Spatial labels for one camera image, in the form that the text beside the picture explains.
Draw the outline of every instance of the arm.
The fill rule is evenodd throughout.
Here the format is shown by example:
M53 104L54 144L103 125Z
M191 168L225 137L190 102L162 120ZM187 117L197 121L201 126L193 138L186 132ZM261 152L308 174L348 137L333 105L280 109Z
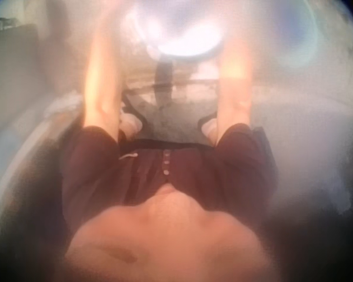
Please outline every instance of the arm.
M238 38L231 38L221 55L217 144L233 125L250 124L252 60L249 48Z
M122 94L119 67L120 17L117 6L114 3L114 7L100 18L96 27L84 93L84 127L100 127L116 142Z

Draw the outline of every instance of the dark red shirt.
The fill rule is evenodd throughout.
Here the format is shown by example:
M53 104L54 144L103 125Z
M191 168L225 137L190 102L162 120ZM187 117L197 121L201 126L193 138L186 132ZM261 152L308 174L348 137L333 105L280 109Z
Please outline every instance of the dark red shirt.
M109 207L143 203L168 182L206 210L228 212L250 227L261 222L274 172L247 125L231 127L216 148L137 147L121 155L98 127L73 138L62 167L64 217L73 232Z

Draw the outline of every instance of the button placket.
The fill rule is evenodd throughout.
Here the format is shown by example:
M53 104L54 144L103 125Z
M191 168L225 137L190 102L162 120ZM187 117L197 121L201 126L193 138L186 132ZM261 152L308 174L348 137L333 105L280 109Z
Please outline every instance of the button placket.
M162 160L162 170L164 172L164 175L166 176L170 174L170 156L171 156L171 151L164 150L164 157Z

